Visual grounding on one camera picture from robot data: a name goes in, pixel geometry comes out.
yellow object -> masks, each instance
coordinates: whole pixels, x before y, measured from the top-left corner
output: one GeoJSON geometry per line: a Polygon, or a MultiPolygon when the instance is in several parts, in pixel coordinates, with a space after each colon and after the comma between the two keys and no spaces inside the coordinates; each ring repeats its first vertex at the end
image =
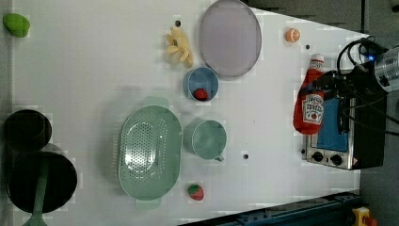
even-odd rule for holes
{"type": "Polygon", "coordinates": [[[364,220],[364,218],[367,218],[370,216],[370,210],[368,208],[361,207],[358,209],[352,209],[352,212],[356,216],[356,222],[353,226],[367,226],[363,220],[364,220]]]}
{"type": "Polygon", "coordinates": [[[187,36],[179,26],[180,22],[176,22],[176,24],[170,29],[171,35],[167,34],[167,39],[170,44],[170,46],[167,48],[167,52],[174,54],[180,51],[182,53],[180,61],[185,61],[188,68],[191,68],[193,66],[193,55],[191,54],[190,48],[188,46],[187,36]]]}

strawberry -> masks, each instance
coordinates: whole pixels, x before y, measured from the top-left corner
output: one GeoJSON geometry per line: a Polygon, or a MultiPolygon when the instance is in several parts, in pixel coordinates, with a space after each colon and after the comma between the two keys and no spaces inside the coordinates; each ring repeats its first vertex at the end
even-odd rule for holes
{"type": "Polygon", "coordinates": [[[191,185],[187,189],[188,195],[195,201],[203,200],[203,189],[199,185],[191,185]]]}
{"type": "Polygon", "coordinates": [[[205,91],[205,89],[196,89],[194,91],[194,97],[199,101],[205,101],[208,99],[208,93],[205,91]]]}

blue bowl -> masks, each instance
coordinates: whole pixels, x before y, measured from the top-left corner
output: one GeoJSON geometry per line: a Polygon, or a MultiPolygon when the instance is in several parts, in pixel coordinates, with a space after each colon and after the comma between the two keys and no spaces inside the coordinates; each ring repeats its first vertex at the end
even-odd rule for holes
{"type": "Polygon", "coordinates": [[[197,68],[190,71],[185,75],[183,80],[183,90],[186,97],[191,100],[198,101],[194,97],[194,91],[196,89],[204,89],[208,93],[208,99],[204,102],[212,100],[219,88],[219,82],[217,80],[216,73],[206,67],[197,68]]]}

red ketchup bottle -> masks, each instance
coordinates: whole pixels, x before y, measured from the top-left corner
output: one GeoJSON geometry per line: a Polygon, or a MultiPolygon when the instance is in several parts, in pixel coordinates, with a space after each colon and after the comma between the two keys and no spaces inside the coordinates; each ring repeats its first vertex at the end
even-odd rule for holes
{"type": "MultiPolygon", "coordinates": [[[[306,72],[301,89],[323,74],[324,57],[311,56],[311,65],[306,72]]],[[[324,92],[298,93],[294,109],[294,128],[303,135],[313,135],[322,127],[324,114],[324,92]]]]}

black bowl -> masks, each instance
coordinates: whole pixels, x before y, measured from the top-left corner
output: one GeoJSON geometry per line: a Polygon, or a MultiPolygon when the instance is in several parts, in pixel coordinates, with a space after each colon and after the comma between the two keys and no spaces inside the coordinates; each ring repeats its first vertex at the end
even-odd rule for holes
{"type": "Polygon", "coordinates": [[[52,126],[35,110],[21,110],[10,115],[4,125],[7,145],[19,152],[34,152],[50,141],[52,126]]]}
{"type": "Polygon", "coordinates": [[[49,174],[44,196],[43,213],[64,205],[77,185],[76,170],[68,158],[58,153],[34,152],[17,161],[8,178],[8,196],[25,212],[32,213],[35,203],[40,162],[47,158],[49,174]]]}

